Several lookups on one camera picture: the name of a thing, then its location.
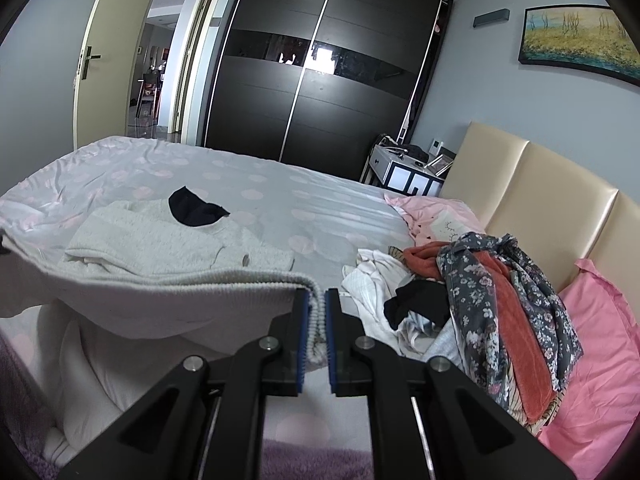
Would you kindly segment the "red-orange garment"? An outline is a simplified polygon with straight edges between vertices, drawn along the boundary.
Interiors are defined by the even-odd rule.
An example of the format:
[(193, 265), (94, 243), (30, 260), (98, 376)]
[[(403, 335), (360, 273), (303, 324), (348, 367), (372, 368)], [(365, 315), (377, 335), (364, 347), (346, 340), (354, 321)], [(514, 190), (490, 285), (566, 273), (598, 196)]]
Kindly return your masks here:
[(448, 321), (463, 370), (520, 424), (536, 432), (552, 416), (558, 396), (506, 263), (493, 250), (463, 246), (453, 252), (445, 242), (405, 249), (399, 259), (413, 280), (446, 285)]

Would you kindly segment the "black sliding wardrobe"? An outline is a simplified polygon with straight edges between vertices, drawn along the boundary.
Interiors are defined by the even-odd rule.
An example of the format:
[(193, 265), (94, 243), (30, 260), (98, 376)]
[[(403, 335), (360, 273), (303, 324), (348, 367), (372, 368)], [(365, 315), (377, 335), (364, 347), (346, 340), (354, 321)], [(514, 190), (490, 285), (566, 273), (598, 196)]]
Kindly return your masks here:
[(356, 180), (416, 100), (444, 0), (233, 0), (203, 143)]

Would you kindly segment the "landscape painting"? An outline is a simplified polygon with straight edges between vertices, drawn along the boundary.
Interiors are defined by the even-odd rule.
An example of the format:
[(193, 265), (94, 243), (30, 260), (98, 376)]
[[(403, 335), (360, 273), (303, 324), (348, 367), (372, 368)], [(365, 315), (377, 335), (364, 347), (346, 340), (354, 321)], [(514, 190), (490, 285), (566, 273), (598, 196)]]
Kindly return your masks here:
[(636, 86), (639, 52), (607, 6), (537, 6), (525, 11), (518, 62), (600, 74)]

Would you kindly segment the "beige padded headboard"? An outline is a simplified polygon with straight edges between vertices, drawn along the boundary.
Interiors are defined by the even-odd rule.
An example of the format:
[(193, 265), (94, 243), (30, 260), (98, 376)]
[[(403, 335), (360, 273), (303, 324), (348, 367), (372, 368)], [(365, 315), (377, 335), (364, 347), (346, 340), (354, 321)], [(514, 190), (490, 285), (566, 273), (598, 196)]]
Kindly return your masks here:
[(639, 206), (591, 171), (472, 122), (440, 195), (466, 203), (487, 233), (514, 235), (555, 290), (588, 258), (638, 309)]

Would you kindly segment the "light grey printed sweatshirt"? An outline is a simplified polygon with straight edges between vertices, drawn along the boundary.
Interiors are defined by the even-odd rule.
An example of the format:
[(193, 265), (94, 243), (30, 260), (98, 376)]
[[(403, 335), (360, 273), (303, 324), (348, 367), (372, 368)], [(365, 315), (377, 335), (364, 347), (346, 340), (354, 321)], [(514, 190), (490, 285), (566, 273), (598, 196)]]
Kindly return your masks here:
[(43, 214), (1, 207), (1, 314), (59, 301), (128, 339), (181, 336), (231, 354), (309, 299), (303, 349), (326, 362), (324, 301), (318, 283), (294, 271), (294, 255), (260, 240), (227, 211), (186, 188), (164, 200), (116, 200), (54, 234)]

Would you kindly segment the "dark floral garment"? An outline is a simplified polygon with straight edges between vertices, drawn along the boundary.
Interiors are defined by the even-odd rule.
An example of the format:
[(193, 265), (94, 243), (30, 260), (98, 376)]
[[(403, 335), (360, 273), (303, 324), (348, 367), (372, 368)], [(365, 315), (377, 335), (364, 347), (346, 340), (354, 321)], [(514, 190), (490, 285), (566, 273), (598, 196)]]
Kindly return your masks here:
[(466, 233), (439, 249), (436, 266), (473, 382), (500, 405), (509, 372), (533, 379), (520, 387), (524, 400), (566, 388), (584, 350), (560, 296), (514, 236)]

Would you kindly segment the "white garments in pile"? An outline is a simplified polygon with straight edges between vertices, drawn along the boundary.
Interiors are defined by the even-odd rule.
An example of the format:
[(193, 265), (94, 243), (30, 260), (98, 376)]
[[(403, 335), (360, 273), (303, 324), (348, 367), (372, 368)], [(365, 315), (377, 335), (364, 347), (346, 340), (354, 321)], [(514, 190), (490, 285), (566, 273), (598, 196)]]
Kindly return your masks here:
[(427, 362), (444, 356), (462, 370), (462, 359), (448, 321), (437, 328), (420, 314), (410, 312), (398, 328), (391, 328), (384, 304), (396, 289), (412, 281), (411, 273), (397, 258), (379, 250), (359, 249), (356, 266), (343, 266), (342, 292), (357, 308), (367, 336), (392, 347), (400, 356)]

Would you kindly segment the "white bedside table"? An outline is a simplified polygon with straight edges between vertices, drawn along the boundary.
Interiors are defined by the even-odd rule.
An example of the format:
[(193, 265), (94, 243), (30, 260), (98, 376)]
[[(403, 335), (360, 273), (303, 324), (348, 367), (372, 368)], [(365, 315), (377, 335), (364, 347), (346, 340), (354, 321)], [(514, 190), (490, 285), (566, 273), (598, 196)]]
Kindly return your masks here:
[[(444, 148), (439, 154), (454, 159)], [(436, 177), (426, 169), (437, 155), (428, 154), (416, 145), (398, 144), (390, 136), (380, 136), (364, 164), (360, 182), (408, 196), (437, 196), (449, 171)]]

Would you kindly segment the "pink pillow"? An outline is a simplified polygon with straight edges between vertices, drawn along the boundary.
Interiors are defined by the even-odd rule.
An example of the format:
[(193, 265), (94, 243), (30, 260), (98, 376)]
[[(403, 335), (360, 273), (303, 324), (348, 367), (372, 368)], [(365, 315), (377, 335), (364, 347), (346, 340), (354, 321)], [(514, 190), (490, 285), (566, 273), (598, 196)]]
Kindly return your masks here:
[(404, 219), (416, 246), (455, 242), (469, 232), (485, 233), (480, 220), (461, 200), (390, 194), (385, 194), (384, 200)]
[(584, 355), (539, 441), (579, 479), (594, 479), (639, 415), (639, 324), (624, 294), (589, 259), (560, 292)]

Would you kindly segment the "picture frame on table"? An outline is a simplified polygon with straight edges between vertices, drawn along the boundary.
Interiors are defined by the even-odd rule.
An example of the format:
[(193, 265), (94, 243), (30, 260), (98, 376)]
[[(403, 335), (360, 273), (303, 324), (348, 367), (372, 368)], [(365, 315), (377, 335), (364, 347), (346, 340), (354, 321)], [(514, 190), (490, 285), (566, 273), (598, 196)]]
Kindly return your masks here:
[(439, 154), (426, 165), (426, 169), (434, 176), (440, 177), (449, 170), (453, 163), (454, 159), (447, 154)]

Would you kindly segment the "black garment in pile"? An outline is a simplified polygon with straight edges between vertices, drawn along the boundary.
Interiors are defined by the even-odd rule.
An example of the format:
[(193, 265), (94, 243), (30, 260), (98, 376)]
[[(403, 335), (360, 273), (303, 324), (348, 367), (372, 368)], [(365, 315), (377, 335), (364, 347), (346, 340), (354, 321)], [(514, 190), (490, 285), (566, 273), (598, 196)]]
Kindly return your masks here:
[(384, 315), (393, 330), (413, 312), (443, 328), (450, 318), (446, 285), (430, 280), (413, 280), (396, 289), (396, 295), (385, 301)]

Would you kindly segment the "cream room door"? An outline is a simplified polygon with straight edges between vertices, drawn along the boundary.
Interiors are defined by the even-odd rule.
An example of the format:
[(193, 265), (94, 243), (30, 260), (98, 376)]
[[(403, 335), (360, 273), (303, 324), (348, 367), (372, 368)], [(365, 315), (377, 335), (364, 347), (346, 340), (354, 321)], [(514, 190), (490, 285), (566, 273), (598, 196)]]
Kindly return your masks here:
[(132, 78), (152, 0), (94, 0), (75, 79), (74, 148), (127, 132)]

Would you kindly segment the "grey pink-dotted bed sheet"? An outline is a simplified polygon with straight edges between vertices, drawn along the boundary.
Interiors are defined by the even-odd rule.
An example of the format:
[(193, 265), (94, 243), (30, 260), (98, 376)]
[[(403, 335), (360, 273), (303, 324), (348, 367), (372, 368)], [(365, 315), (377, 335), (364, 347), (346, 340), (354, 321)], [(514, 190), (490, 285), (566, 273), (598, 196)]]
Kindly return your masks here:
[[(1, 199), (1, 226), (51, 261), (96, 208), (116, 200), (156, 202), (179, 188), (224, 207), (233, 222), (264, 243), (292, 252), (294, 270), (322, 288), (337, 287), (364, 252), (406, 248), (406, 222), (379, 188), (250, 156), (115, 136), (62, 157)], [(23, 361), (53, 422), (43, 456), (62, 466), (130, 408), (181, 359), (220, 359), (232, 341), (248, 341), (269, 324), (270, 307), (217, 314), (190, 334), (127, 339), (62, 304), (26, 299), (4, 283), (1, 333)]]

